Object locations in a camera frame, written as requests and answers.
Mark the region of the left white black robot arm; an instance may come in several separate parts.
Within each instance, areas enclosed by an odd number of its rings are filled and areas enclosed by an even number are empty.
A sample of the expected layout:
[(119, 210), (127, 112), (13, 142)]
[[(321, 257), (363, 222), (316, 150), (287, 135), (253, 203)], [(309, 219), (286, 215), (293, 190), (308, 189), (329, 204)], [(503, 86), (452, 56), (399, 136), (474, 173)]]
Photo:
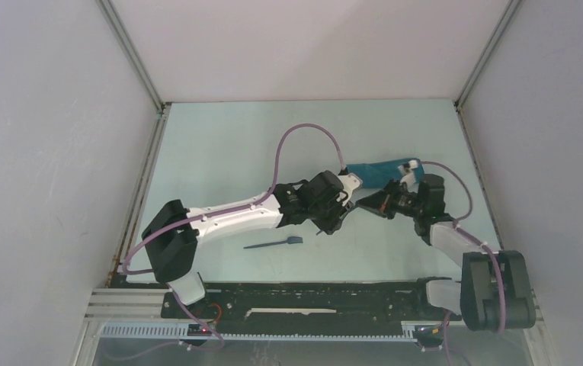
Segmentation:
[(199, 248), (228, 236), (312, 222), (331, 235), (353, 208), (353, 193), (363, 182), (353, 173), (323, 171), (310, 180), (276, 184), (247, 200), (215, 207), (186, 208), (169, 201), (143, 232), (151, 271), (157, 282), (177, 296), (190, 317), (207, 312), (209, 297), (201, 275), (193, 269)]

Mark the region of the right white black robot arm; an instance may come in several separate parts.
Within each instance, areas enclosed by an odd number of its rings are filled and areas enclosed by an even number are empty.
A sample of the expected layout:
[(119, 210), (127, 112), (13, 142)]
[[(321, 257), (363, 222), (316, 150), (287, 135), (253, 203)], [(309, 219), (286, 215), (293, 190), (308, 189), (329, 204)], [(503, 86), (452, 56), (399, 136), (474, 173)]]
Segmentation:
[(518, 251), (494, 251), (461, 227), (446, 212), (444, 179), (424, 175), (416, 191), (406, 183), (390, 181), (361, 198), (357, 206), (391, 220), (410, 217), (422, 241), (451, 259), (461, 269), (460, 279), (431, 279), (414, 294), (414, 314), (430, 319), (440, 309), (462, 317), (472, 331), (529, 329), (537, 321), (524, 256)]

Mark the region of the teal cloth napkin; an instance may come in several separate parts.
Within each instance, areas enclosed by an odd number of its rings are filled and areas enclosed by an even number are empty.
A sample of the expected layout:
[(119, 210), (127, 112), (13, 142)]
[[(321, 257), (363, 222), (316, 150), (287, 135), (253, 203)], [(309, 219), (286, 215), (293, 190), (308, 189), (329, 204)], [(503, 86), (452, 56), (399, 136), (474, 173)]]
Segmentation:
[[(395, 159), (385, 162), (375, 162), (375, 163), (355, 163), (347, 164), (347, 170), (349, 173), (355, 174), (363, 182), (362, 189), (381, 189), (386, 186), (390, 181), (399, 181), (402, 177), (399, 172), (398, 167), (411, 159), (417, 158), (404, 158)], [(424, 175), (424, 169), (422, 167), (421, 177), (416, 183), (419, 183), (422, 176)]]

